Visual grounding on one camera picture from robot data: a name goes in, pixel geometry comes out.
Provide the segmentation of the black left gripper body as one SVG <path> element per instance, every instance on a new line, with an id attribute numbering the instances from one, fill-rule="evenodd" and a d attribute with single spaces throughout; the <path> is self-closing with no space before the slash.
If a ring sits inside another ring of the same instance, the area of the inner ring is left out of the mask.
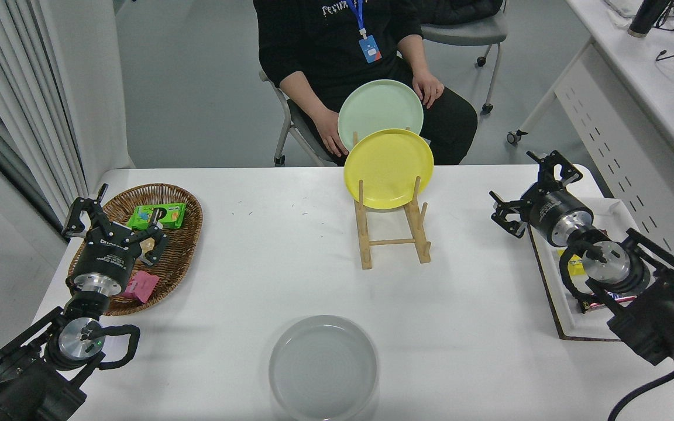
<path id="1" fill-rule="evenodd" d="M 138 243 L 126 243 L 132 231 L 126 226 L 111 226 L 108 236 L 98 227 L 86 236 L 86 244 L 72 271 L 73 281 L 89 274 L 103 275 L 113 281 L 128 281 L 139 256 L 142 255 Z"/>

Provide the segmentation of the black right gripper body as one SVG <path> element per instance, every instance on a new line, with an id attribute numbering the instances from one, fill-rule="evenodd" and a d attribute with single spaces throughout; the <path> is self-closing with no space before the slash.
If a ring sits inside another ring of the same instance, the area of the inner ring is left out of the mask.
<path id="1" fill-rule="evenodd" d="M 592 211 L 569 192 L 549 192 L 533 200 L 528 223 L 551 245 L 567 245 L 579 227 L 592 224 Z"/>

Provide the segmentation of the person's left hand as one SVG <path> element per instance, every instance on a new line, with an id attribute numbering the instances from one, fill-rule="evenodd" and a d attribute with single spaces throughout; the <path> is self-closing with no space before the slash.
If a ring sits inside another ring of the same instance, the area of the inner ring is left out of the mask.
<path id="1" fill-rule="evenodd" d="M 430 109 L 444 93 L 445 86 L 427 69 L 414 70 L 412 88 L 425 109 Z"/>

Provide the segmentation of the person's right hand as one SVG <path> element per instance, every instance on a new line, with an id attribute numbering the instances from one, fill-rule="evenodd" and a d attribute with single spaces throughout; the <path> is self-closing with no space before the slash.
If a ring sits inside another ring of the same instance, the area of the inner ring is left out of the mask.
<path id="1" fill-rule="evenodd" d="M 312 119 L 326 151 L 337 157 L 347 157 L 349 152 L 339 136 L 339 114 L 323 108 L 316 112 Z"/>

